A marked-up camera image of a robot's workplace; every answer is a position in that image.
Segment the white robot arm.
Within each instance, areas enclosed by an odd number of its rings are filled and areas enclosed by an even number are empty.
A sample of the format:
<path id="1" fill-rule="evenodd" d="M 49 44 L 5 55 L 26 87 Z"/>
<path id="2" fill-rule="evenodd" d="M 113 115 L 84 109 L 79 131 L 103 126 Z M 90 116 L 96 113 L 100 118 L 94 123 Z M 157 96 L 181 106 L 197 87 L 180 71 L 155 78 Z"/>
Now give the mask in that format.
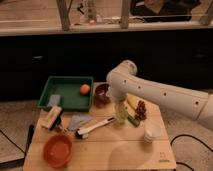
<path id="1" fill-rule="evenodd" d="M 138 78 L 137 66 L 124 60 L 106 76 L 109 96 L 119 103 L 127 94 L 164 106 L 213 131 L 213 94 Z"/>

